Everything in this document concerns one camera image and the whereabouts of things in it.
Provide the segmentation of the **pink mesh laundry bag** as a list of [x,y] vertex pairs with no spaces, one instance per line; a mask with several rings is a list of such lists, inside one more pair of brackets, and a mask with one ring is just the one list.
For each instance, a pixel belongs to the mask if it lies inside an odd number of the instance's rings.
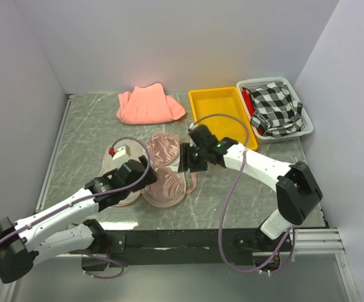
[[[191,174],[192,187],[188,188],[184,172],[178,172],[180,156],[179,136],[156,132],[148,143],[147,150],[151,158],[151,167],[157,172],[158,181],[142,190],[130,193],[117,206],[128,206],[139,197],[143,197],[151,206],[170,208],[179,204],[187,194],[197,186],[196,174]],[[121,160],[138,160],[144,155],[144,149],[138,142],[124,139],[108,147],[103,155],[100,176],[121,166]]]

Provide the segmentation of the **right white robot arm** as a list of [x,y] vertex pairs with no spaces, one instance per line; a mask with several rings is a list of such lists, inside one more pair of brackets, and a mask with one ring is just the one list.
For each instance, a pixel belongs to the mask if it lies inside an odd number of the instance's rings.
[[271,250],[291,226],[300,226],[323,198],[309,166],[301,161],[280,162],[225,137],[218,140],[205,125],[191,125],[191,143],[180,146],[180,172],[206,171],[209,164],[239,171],[276,192],[277,209],[261,224],[256,243]]

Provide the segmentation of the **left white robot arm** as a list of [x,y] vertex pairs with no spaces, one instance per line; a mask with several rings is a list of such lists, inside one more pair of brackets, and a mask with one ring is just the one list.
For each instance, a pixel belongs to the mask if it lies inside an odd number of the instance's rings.
[[88,217],[156,181],[156,172],[142,155],[95,177],[55,206],[16,222],[8,217],[1,219],[0,280],[4,284],[16,281],[56,255],[106,252],[106,231]]

